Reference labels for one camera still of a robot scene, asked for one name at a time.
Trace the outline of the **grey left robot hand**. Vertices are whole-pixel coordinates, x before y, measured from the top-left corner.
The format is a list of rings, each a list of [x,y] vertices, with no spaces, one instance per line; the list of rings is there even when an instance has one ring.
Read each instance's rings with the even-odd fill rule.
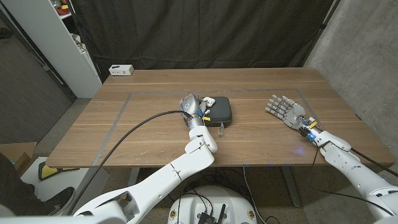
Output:
[[[202,116],[206,112],[207,107],[210,107],[210,104],[204,98],[193,93],[180,100],[180,109],[191,116],[189,118],[185,114],[182,115],[185,124],[190,129],[204,125]]]

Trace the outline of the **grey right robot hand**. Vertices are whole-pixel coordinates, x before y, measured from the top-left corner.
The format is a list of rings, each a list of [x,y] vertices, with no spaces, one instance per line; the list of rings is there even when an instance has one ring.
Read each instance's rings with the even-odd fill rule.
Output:
[[[292,129],[299,129],[303,126],[300,118],[305,117],[305,109],[286,96],[273,95],[266,106],[266,111],[281,119]]]

